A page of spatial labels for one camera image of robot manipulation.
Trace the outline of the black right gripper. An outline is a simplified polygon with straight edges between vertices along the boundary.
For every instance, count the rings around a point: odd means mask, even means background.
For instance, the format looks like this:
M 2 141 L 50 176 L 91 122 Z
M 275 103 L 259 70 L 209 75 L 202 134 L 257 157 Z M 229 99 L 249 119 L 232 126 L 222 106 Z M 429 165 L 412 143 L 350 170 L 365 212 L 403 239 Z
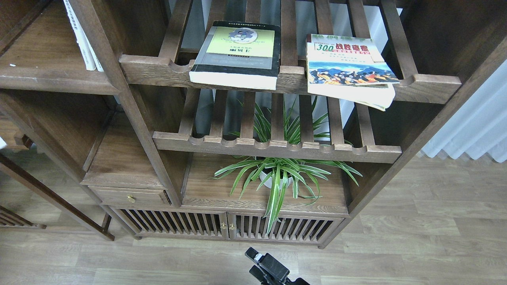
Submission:
M 255 263 L 249 273 L 259 280 L 261 285 L 273 285 L 274 283 L 278 285 L 310 285 L 301 277 L 290 280 L 288 278 L 290 271 L 271 254 L 262 255 L 250 247 L 245 252 L 245 256 Z

